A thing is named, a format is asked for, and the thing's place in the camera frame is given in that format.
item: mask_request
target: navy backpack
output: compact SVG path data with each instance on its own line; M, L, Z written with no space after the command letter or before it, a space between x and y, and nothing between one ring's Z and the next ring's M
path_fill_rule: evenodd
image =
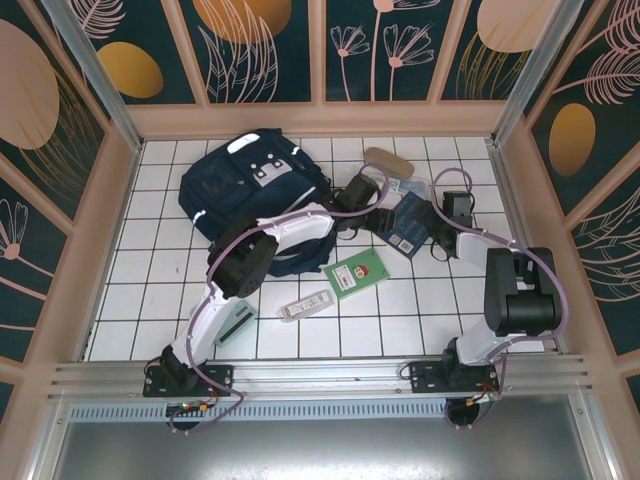
M216 242L240 214L275 217L319 202L331 180L280 129L247 132L208 153L182 176L178 203L202 234ZM336 237L309 240L281 252L274 277L320 271Z

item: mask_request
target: green notebook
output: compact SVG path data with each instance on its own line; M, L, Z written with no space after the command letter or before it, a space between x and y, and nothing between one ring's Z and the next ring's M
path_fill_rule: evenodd
M324 269L338 300L389 278L389 272L373 248Z

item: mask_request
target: label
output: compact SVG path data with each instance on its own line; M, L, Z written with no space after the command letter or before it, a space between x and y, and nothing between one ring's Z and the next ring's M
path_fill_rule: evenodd
M403 240L402 242L400 242L400 245L398 245L398 248L402 250L404 253L410 253L411 250L413 250L413 245L411 245L406 240Z
M302 300L301 302L294 303L284 309L285 314L288 317L293 317L294 315L298 315L306 310L309 310L318 305L322 305L323 303L327 303L329 301L329 295L325 292L320 293L319 295L314 295L311 298L307 298L306 300Z
M336 277L340 290L343 292L356 286L356 279L353 278L353 275L349 271L349 267L346 265L336 268L333 271L333 276Z

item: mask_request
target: flower illustration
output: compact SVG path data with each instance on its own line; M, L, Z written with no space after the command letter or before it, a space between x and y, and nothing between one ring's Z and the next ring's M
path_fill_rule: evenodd
M393 100L393 78L396 68L410 65L420 65L433 60L429 26L406 27L398 37L398 25L384 29L384 47L391 66L391 80L389 82L389 100Z
M6 199L0 200L0 258L15 260L20 256L20 242L27 227L29 210L16 202L14 213Z
M378 31L380 29L380 16L383 13L394 10L418 10L420 8L434 7L440 0L373 0L373 6L378 11L376 23L373 28L373 54L371 55L371 100L376 99L376 52L378 51Z
M349 96L349 87L347 86L347 75L344 69L344 59L351 55L360 55L370 50L369 42L365 42L366 36L362 31L362 25L359 27L346 27L344 32L340 27L331 29L331 40L336 47L336 51L340 56L340 65L342 67L342 83L344 84L344 93L347 95L347 101L351 101Z
M16 202L15 208L12 211L11 205L9 205L6 199L3 198L0 200L0 260L18 260L40 273L53 277L53 273L34 265L20 256L20 245L22 244L24 232L27 228L28 218L29 209L22 203ZM0 283L40 300L47 298L46 295L3 277L0 277Z

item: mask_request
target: backpack strap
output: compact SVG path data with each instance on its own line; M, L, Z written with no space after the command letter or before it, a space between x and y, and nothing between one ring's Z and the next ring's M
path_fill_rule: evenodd
M319 272L320 265L329 262L329 254L336 245L336 236L329 235L320 240L310 240L298 245L298 253L284 260L274 259L269 273L274 277L284 277L285 275L298 275L305 272Z

